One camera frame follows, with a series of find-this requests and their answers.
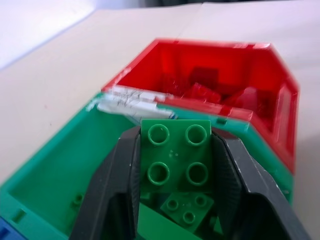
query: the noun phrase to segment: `clear red plastic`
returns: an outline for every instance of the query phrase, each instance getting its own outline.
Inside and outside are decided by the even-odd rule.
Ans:
[[[270,44],[156,39],[102,91],[113,85],[168,93],[174,97],[165,104],[250,122],[295,173],[299,87]]]

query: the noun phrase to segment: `green plastic bin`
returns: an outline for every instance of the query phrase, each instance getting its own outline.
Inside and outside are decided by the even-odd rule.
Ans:
[[[29,240],[67,240],[93,173],[132,127],[84,107],[0,188],[0,216]]]
[[[272,175],[286,199],[292,203],[294,185],[292,174],[249,122],[163,104],[158,104],[157,107],[174,111],[178,119],[210,120],[212,127],[239,137],[250,155]]]

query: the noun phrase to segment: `table surface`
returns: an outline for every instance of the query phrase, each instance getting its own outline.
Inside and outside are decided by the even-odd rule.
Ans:
[[[293,208],[320,239],[319,9],[297,0],[96,11],[0,72],[0,183],[154,38],[273,43],[301,87]]]

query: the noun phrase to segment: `red plastic bin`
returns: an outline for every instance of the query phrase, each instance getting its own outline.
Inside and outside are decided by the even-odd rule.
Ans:
[[[250,122],[295,173],[299,87],[270,44],[156,39],[102,88],[168,93],[159,102]]]

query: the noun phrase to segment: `red storage bin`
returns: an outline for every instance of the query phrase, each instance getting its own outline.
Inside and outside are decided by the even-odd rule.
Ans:
[[[156,39],[113,85],[172,106],[250,122],[294,174],[299,87],[270,44]]]

